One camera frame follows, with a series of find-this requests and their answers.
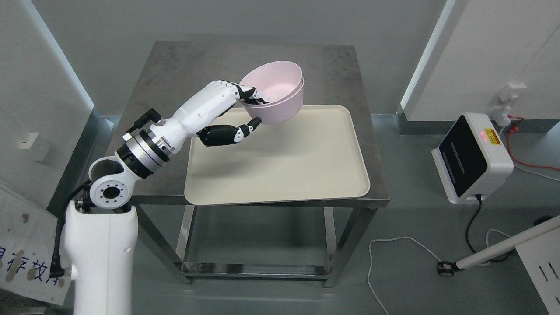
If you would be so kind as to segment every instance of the pink bowl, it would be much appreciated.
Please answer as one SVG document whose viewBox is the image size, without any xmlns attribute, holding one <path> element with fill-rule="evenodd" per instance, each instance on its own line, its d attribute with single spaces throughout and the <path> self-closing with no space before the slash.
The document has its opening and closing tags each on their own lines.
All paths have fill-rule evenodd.
<svg viewBox="0 0 560 315">
<path fill-rule="evenodd" d="M 304 104 L 304 79 L 298 89 L 289 94 L 282 101 L 264 105 L 242 105 L 252 118 L 259 117 L 263 124 L 277 124 L 294 117 Z"/>
<path fill-rule="evenodd" d="M 304 104 L 304 78 L 301 68 L 290 61 L 275 61 L 249 72 L 239 83 L 254 86 L 269 103 L 264 105 L 241 104 L 253 118 L 264 124 L 284 122 L 295 116 Z"/>
</svg>

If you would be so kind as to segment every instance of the white sign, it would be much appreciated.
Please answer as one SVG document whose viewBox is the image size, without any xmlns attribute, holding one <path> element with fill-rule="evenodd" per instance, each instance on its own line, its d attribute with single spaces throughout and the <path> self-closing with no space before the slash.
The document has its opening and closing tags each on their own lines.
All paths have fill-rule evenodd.
<svg viewBox="0 0 560 315">
<path fill-rule="evenodd" d="M 56 225 L 55 216 L 0 187 L 0 288 L 47 303 L 64 303 L 70 276 L 49 279 Z M 62 266 L 69 269 L 66 253 L 60 254 Z"/>
</svg>

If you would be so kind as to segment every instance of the wall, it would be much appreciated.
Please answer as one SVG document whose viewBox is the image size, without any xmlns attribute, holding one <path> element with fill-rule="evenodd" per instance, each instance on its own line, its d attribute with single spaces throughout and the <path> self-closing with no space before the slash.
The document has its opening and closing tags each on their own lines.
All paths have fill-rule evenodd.
<svg viewBox="0 0 560 315">
<path fill-rule="evenodd" d="M 415 77 L 421 79 L 411 82 L 401 102 L 407 119 L 454 121 L 462 112 L 490 114 L 508 83 L 528 87 L 511 114 L 560 118 L 558 16 L 559 0 L 468 1 L 462 16 L 448 21 L 448 38 L 433 33 L 430 42 L 449 42 L 439 56 L 437 49 L 426 50 L 437 60 L 431 68 L 417 68 Z"/>
<path fill-rule="evenodd" d="M 444 3 L 34 2 L 101 115 L 122 114 L 155 40 L 355 45 L 371 110 L 394 113 Z"/>
<path fill-rule="evenodd" d="M 93 106 L 33 4 L 0 1 L 3 183 L 45 209 Z M 50 143 L 41 163 L 18 149 L 16 135 L 27 132 Z"/>
</svg>

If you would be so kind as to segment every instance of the red cable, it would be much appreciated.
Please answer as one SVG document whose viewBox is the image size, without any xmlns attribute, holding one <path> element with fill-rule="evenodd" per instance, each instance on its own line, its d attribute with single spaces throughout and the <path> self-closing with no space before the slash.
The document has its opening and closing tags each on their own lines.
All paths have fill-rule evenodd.
<svg viewBox="0 0 560 315">
<path fill-rule="evenodd" d="M 518 124 L 520 124 L 525 118 L 523 117 L 517 117 L 517 116 L 511 116 L 508 115 L 509 118 L 516 118 L 516 119 L 520 119 L 519 122 L 515 123 L 513 127 L 511 127 L 510 131 L 507 134 L 507 152 L 510 154 L 510 157 L 512 160 L 516 161 L 519 164 L 522 165 L 526 165 L 526 166 L 530 166 L 533 168 L 548 168 L 548 169 L 555 169 L 555 170 L 560 170 L 560 168 L 557 168 L 555 166 L 549 166 L 549 165 L 536 165 L 536 164 L 529 164 L 529 163 L 525 163 L 522 162 L 520 160 L 518 160 L 517 158 L 514 157 L 514 155 L 511 153 L 511 147 L 510 147 L 510 136 L 512 133 L 515 133 L 517 131 L 519 131 L 519 127 L 517 126 Z"/>
</svg>

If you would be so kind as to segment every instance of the table top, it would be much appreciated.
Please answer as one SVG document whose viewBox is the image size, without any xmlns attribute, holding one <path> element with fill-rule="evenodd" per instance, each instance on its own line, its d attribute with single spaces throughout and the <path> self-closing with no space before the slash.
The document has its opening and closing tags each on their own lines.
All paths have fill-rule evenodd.
<svg viewBox="0 0 560 315">
<path fill-rule="evenodd" d="M 389 202 L 381 156 L 353 46 L 201 43 L 157 41 L 109 144 L 107 155 L 123 144 L 122 135 L 149 108 L 171 117 L 186 100 L 214 80 L 240 81 L 271 61 L 297 63 L 305 78 L 305 105 L 340 104 L 351 114 L 371 187 L 360 198 L 267 203 L 311 207 L 384 207 Z M 188 148 L 134 189 L 133 202 L 188 204 L 184 197 Z"/>
</svg>

